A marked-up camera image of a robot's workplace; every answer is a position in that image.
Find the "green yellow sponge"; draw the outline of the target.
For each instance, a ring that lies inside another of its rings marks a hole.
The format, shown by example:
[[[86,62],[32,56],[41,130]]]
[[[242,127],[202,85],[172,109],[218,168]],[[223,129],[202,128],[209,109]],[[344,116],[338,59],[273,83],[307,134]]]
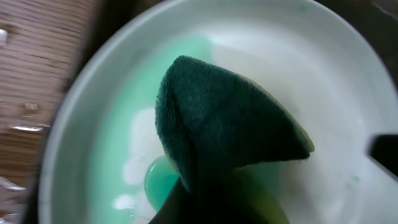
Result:
[[[221,67],[180,56],[155,105],[165,155],[195,201],[198,223],[287,223],[249,167],[305,160],[307,132],[261,86]]]

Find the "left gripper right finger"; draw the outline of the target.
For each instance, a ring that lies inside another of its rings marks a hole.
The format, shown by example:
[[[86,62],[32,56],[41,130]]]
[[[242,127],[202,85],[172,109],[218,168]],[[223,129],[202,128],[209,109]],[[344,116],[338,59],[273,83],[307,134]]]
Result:
[[[392,178],[397,178],[397,134],[380,134],[370,142],[369,157]]]

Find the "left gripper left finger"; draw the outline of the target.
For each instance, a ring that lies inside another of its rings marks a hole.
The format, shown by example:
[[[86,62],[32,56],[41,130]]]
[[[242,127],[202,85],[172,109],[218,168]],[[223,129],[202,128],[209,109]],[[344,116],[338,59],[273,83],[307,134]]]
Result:
[[[149,224],[197,224],[195,201],[178,181],[173,186],[155,217]]]

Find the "white plate top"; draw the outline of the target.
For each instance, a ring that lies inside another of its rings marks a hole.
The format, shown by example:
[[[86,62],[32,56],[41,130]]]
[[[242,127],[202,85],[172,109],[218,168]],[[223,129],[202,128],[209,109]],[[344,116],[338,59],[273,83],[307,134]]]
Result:
[[[155,100],[180,55],[248,77],[310,136],[309,159],[251,169],[289,222],[397,222],[397,181],[367,154],[397,131],[397,93],[353,27],[315,1],[166,1],[119,29],[68,92],[42,163],[41,223],[155,215],[177,177]]]

